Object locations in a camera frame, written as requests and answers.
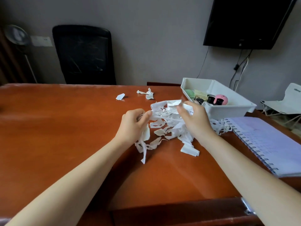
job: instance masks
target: white folding chair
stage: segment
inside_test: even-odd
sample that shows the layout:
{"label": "white folding chair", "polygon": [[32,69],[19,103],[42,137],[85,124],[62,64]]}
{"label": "white folding chair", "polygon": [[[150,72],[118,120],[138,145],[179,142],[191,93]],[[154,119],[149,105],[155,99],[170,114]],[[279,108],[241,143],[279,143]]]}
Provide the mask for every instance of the white folding chair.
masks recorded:
{"label": "white folding chair", "polygon": [[[287,124],[290,121],[297,119],[291,126],[292,129],[295,124],[298,123],[301,119],[301,86],[295,83],[291,83],[285,90],[285,96],[283,100],[261,101],[261,103],[263,105],[263,112],[267,116],[299,114],[298,116],[284,123]],[[272,109],[273,111],[270,115],[268,115],[266,111],[270,109]]]}

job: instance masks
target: orange wooden desk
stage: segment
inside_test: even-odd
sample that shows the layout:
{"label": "orange wooden desk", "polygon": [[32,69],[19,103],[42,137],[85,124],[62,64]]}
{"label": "orange wooden desk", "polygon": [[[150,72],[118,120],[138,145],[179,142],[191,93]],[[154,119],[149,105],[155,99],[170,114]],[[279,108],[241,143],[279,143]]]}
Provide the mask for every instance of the orange wooden desk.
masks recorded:
{"label": "orange wooden desk", "polygon": [[[136,93],[146,92],[147,88],[47,84],[0,87],[0,218],[13,217],[110,141],[127,110],[149,110],[156,101],[186,100],[175,86],[152,86],[154,100]],[[124,100],[116,100],[121,93],[126,95]],[[253,116],[266,119],[259,112]],[[150,141],[155,138],[152,133]],[[223,138],[260,164],[235,134],[227,133]],[[161,221],[153,220],[148,225],[213,219],[216,221],[204,225],[260,222],[244,213],[241,201],[235,198],[240,196],[239,192],[210,154],[196,141],[193,144],[200,151],[199,157],[180,152],[182,143],[178,139],[163,141],[156,150],[147,152],[145,165],[140,162],[142,154],[134,147],[129,148],[112,168],[79,224],[110,225],[113,219],[115,225],[141,225],[143,219],[139,221],[136,216],[137,222],[130,222],[128,218],[156,211],[178,213],[180,217],[170,217],[173,221],[169,222],[162,221],[161,216]],[[286,182],[300,188],[299,179],[289,178]],[[202,208],[209,213],[204,215],[205,210],[203,215],[198,213]]]}

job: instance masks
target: pink object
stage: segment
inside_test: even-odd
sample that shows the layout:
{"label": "pink object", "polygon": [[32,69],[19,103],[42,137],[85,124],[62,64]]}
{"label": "pink object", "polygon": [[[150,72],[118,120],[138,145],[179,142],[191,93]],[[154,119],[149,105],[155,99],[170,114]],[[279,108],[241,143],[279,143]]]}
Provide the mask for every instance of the pink object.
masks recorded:
{"label": "pink object", "polygon": [[222,95],[222,94],[218,94],[218,95],[215,96],[214,104],[216,103],[216,99],[218,99],[218,98],[221,98],[221,99],[224,100],[222,105],[228,104],[228,98],[225,95]]}

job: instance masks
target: spiral notebook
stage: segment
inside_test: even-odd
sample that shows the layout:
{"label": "spiral notebook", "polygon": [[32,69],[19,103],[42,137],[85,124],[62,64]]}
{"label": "spiral notebook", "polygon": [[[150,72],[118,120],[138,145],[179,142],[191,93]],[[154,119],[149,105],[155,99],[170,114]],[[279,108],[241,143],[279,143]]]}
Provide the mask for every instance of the spiral notebook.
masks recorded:
{"label": "spiral notebook", "polygon": [[301,176],[301,145],[260,118],[227,118],[241,141],[278,177]]}

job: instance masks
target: forearm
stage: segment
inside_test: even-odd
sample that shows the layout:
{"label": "forearm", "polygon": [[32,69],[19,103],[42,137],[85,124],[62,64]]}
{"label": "forearm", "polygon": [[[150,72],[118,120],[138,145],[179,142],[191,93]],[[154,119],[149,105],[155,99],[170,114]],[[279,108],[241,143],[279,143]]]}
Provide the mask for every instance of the forearm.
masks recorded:
{"label": "forearm", "polygon": [[301,194],[219,136],[203,141],[229,180],[266,226],[299,225]]}
{"label": "forearm", "polygon": [[128,146],[113,140],[50,186],[7,225],[73,226]]}

